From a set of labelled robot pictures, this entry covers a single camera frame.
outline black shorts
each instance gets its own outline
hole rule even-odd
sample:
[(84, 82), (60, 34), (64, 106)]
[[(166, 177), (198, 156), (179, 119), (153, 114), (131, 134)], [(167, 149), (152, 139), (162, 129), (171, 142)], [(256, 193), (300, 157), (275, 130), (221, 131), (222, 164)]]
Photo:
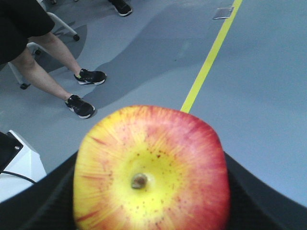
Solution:
[(0, 64), (18, 57), (29, 37), (45, 35), (53, 27), (36, 0), (0, 0)]

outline shoe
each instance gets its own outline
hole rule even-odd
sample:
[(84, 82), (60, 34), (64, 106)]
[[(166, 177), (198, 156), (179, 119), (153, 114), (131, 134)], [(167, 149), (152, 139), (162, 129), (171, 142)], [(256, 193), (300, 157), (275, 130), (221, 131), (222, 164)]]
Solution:
[(109, 0), (114, 6), (114, 9), (121, 17), (128, 16), (132, 13), (131, 7), (124, 0)]
[(72, 95), (65, 104), (72, 111), (75, 112), (79, 118), (86, 119), (94, 114), (95, 107), (83, 101), (79, 96)]
[(105, 82), (106, 74), (101, 71), (88, 71), (82, 69), (78, 76), (74, 75), (80, 85), (95, 84), (100, 85)]

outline floor vent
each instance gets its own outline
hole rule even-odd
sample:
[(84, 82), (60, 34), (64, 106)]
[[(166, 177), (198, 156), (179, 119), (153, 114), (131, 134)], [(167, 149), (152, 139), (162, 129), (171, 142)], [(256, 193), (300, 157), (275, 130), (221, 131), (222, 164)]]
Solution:
[(234, 7), (218, 8), (213, 19), (226, 19), (226, 18), (230, 18), (233, 9), (234, 9)]

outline yellow line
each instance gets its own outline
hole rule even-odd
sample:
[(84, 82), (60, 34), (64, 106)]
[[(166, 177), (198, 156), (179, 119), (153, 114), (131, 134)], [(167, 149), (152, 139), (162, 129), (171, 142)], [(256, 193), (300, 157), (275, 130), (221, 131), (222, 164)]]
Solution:
[(181, 107), (181, 111), (189, 113), (191, 110), (191, 107), (193, 106), (195, 99), (199, 93), (199, 91), (201, 90), (201, 86), (204, 83), (210, 69), (211, 66), (213, 65), (213, 62), (224, 42), (224, 39), (229, 31), (229, 28), (232, 24), (232, 22), (234, 21), (234, 18), (236, 16), (236, 13), (241, 5), (243, 0), (235, 0), (233, 3), (233, 11), (231, 13), (231, 16), (228, 19), (225, 19), (212, 47), (211, 50), (204, 62), (204, 64), (202, 65), (202, 68), (200, 69), (182, 107)]

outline apple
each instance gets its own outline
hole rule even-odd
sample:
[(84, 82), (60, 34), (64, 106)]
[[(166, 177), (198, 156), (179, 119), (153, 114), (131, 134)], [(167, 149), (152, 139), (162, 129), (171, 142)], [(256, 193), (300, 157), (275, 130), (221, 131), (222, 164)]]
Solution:
[(220, 140), (193, 115), (129, 106), (81, 143), (73, 186), (79, 230), (223, 230), (229, 208)]

